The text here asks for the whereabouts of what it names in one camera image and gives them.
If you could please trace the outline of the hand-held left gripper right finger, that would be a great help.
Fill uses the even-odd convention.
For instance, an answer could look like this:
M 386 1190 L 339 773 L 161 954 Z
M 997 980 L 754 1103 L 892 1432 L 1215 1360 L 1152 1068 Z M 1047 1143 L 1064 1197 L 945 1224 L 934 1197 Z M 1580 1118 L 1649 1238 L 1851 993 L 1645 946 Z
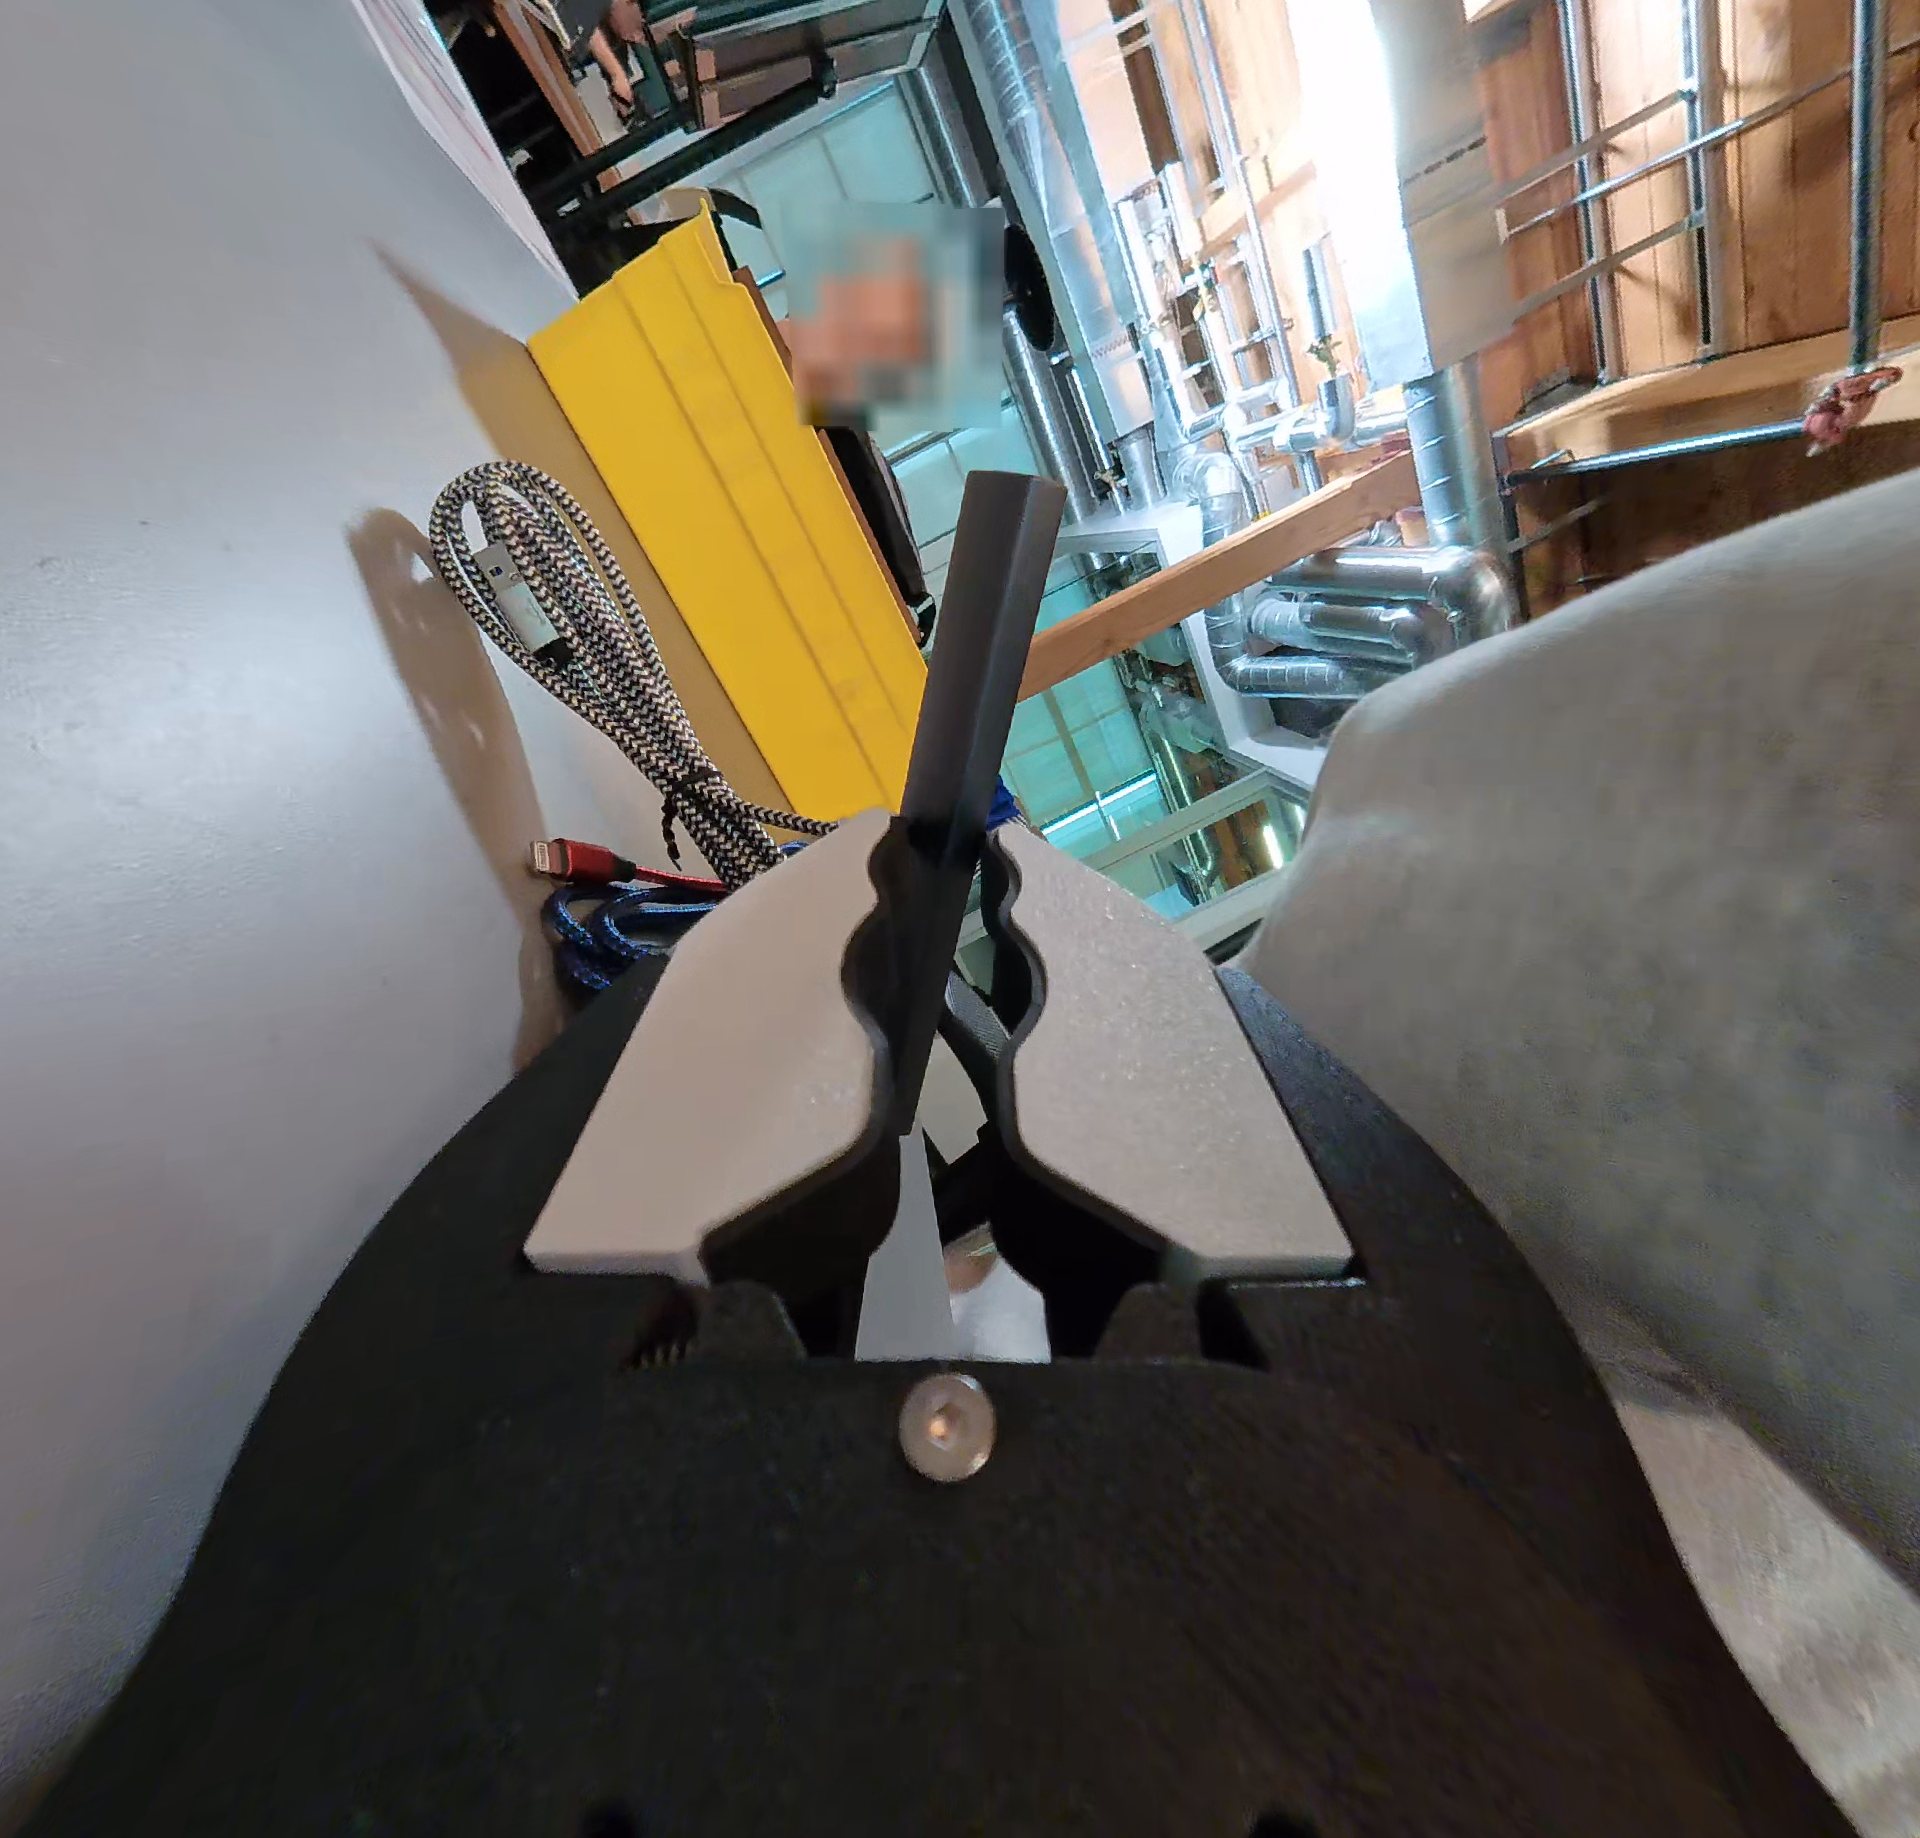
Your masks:
M 981 868 L 995 1123 L 1173 1281 L 1338 1278 L 1354 1246 L 1199 944 L 1029 827 Z

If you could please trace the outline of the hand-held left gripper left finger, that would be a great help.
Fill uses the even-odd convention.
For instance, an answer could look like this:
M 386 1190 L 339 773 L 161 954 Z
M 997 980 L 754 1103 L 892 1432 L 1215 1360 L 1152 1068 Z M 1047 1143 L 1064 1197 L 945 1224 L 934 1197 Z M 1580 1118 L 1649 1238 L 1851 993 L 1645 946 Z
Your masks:
M 889 1234 L 892 1063 L 846 961 L 893 817 L 863 811 L 674 948 L 524 1238 L 545 1275 L 852 1287 Z

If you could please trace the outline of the dark grey usb hub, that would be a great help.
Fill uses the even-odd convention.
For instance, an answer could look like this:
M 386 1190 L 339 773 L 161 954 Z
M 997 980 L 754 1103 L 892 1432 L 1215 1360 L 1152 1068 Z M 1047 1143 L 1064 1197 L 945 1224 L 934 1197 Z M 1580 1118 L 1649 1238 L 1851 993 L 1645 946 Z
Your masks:
M 885 880 L 877 1019 L 897 1135 L 915 1126 L 1064 504 L 1063 481 L 988 468 L 966 477 L 903 808 L 877 860 Z

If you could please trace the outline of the yellow plastic box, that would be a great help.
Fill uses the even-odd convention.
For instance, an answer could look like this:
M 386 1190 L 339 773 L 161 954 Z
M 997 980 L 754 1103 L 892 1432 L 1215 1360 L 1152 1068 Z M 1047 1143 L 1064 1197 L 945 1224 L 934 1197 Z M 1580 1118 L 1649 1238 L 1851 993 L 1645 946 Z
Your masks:
M 711 209 L 529 356 L 791 811 L 893 811 L 925 688 L 915 620 Z

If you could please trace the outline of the person's right forearm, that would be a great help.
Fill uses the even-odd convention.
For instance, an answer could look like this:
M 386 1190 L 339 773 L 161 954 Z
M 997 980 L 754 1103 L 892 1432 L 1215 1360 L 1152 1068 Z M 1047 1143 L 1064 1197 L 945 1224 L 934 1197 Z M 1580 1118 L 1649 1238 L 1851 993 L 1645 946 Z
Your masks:
M 1338 725 L 1245 965 L 1916 1584 L 1918 479 Z

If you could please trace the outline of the white desk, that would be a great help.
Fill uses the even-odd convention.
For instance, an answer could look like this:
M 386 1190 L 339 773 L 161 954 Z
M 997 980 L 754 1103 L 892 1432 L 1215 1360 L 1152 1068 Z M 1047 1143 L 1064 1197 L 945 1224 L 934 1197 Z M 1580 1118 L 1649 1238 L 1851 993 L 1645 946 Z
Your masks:
M 531 840 L 660 856 L 426 518 L 634 539 L 565 298 L 349 0 L 4 2 L 4 1833 L 371 1226 L 560 1031 Z

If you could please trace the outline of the silver pipe cluster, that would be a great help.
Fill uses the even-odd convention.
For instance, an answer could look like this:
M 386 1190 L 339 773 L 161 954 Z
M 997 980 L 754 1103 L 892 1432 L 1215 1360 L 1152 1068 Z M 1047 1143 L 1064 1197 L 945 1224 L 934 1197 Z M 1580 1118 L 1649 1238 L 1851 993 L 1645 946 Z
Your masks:
M 1526 620 L 1475 361 L 1401 389 L 1417 504 L 1286 563 L 1183 624 L 1253 723 L 1327 739 L 1379 684 Z

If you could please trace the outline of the wooden beam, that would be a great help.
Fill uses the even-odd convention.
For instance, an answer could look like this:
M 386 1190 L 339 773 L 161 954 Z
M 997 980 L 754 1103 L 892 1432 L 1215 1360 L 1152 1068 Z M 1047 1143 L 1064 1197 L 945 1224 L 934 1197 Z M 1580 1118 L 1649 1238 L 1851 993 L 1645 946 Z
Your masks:
M 1358 531 L 1418 503 L 1413 452 L 1330 481 L 1256 524 L 1181 558 L 1056 624 L 1038 629 L 1019 677 L 1017 699 L 1038 697 L 1086 668 L 1179 624 L 1259 577 L 1330 551 Z

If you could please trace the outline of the black bag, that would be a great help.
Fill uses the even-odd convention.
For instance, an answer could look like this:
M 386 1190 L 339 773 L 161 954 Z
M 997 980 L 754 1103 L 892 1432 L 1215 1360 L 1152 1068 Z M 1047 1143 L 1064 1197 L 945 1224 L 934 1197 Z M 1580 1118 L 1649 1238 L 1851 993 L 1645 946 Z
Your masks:
M 839 475 L 846 479 L 854 510 L 866 528 L 869 528 L 903 603 L 910 613 L 919 613 L 921 603 L 927 601 L 927 586 L 919 546 L 892 464 L 879 453 L 877 440 L 866 431 L 850 423 L 820 423 L 819 432 L 838 462 Z

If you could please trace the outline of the person's grey jacket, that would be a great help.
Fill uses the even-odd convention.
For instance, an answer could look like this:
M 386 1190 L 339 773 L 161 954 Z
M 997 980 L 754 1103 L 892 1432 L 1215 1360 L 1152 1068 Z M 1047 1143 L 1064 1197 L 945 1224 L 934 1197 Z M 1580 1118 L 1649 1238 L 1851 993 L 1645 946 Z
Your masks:
M 1745 1676 L 1860 1833 L 1916 1833 L 1916 1596 L 1630 1321 L 1574 1336 Z

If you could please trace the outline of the white paper sheet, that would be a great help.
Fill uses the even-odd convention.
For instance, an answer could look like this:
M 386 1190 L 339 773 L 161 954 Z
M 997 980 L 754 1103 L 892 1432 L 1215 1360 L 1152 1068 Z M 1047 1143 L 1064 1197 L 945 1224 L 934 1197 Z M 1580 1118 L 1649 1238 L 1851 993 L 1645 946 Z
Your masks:
M 514 171 L 493 140 L 484 114 L 449 60 L 420 0 L 349 0 L 413 116 L 478 194 L 574 298 L 574 286 Z

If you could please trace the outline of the large silver spiral duct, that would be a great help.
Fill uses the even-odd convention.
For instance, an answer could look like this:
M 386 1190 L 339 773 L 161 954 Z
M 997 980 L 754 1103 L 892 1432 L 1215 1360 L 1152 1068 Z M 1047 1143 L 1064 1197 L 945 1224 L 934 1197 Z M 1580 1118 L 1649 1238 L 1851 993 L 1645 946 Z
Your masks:
M 954 0 L 954 12 L 1007 191 L 1044 253 L 1095 440 L 1117 462 L 1127 510 L 1149 510 L 1163 498 L 1160 407 L 1114 209 L 1132 168 L 1095 150 L 1099 106 L 1133 116 L 1118 96 L 1109 2 Z

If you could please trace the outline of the black metal frame table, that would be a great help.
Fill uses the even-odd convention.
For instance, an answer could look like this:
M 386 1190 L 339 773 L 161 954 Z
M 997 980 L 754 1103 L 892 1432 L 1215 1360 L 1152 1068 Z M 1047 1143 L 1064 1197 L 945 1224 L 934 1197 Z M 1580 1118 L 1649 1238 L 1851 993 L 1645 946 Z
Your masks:
M 555 242 L 610 227 L 845 89 L 912 72 L 950 0 L 610 0 L 594 64 L 623 130 L 542 182 L 531 206 Z

